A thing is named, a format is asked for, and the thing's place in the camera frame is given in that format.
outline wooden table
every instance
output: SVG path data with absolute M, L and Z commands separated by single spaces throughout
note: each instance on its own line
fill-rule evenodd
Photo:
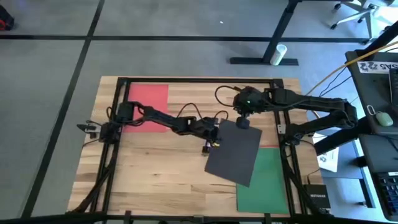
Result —
M 112 104 L 117 79 L 118 77 L 102 77 L 91 120 L 99 123 L 108 121 L 105 111 Z M 283 79 L 283 81 L 286 89 L 300 93 L 298 79 Z M 169 114 L 176 116 L 184 104 L 194 102 L 203 116 L 214 116 L 219 110 L 227 110 L 231 121 L 235 121 L 238 114 L 232 108 L 217 103 L 214 97 L 216 87 L 250 85 L 259 90 L 269 88 L 263 83 L 167 84 Z M 222 102 L 230 104 L 235 94 L 235 91 L 221 89 L 218 96 Z M 289 115 L 291 123 L 307 122 L 304 110 L 291 110 Z M 193 107 L 187 107 L 182 116 L 197 116 L 197 112 Z M 249 119 L 251 126 L 262 130 L 262 147 L 278 147 L 272 112 L 254 114 Z M 126 210 L 131 210 L 134 215 L 263 217 L 263 213 L 238 212 L 235 183 L 204 171 L 207 157 L 201 155 L 203 144 L 202 139 L 178 136 L 171 131 L 123 133 L 108 214 L 124 215 Z M 102 148 L 103 144 L 100 142 L 91 143 L 83 148 L 68 209 L 75 208 L 94 186 Z M 310 144 L 303 142 L 297 146 L 297 157 L 303 183 L 306 183 L 307 175 L 319 168 L 315 150 Z M 311 174 L 310 180 L 313 184 L 321 184 L 320 172 Z M 292 188 L 295 210 L 300 213 L 298 195 L 293 184 Z M 104 190 L 100 195 L 97 210 L 102 207 L 103 192 Z M 289 217 L 281 214 L 271 216 Z

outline white cylinder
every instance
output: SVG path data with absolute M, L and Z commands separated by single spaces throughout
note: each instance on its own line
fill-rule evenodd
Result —
M 282 58 L 284 57 L 284 55 L 286 54 L 287 51 L 287 47 L 283 44 L 278 44 L 278 46 L 276 46 L 276 50 L 274 52 L 274 55 L 271 58 L 271 65 L 278 65 L 280 63 L 280 61 L 282 60 Z

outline red paper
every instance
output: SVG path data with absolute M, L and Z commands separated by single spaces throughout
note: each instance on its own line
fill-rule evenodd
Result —
M 129 92 L 129 101 L 138 101 L 144 106 L 152 106 L 153 108 L 167 113 L 167 99 L 169 97 L 168 85 L 151 85 L 151 84 L 131 84 Z M 134 119 L 142 117 L 138 113 L 137 108 L 134 110 Z M 162 133 L 166 132 L 165 126 L 159 125 L 152 121 L 146 121 L 144 124 L 133 127 L 125 126 L 125 132 L 142 132 L 142 133 Z

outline sticker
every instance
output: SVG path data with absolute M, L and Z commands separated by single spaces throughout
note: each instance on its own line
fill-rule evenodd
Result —
M 388 172 L 388 175 L 398 175 L 398 172 Z
M 388 74 L 390 68 L 398 68 L 398 62 L 357 62 L 359 72 Z

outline computer mouse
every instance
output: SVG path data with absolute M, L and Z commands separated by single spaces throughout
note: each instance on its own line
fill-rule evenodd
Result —
M 388 127 L 394 124 L 394 121 L 392 120 L 390 115 L 385 112 L 376 113 L 376 119 L 379 122 L 379 124 L 383 127 Z

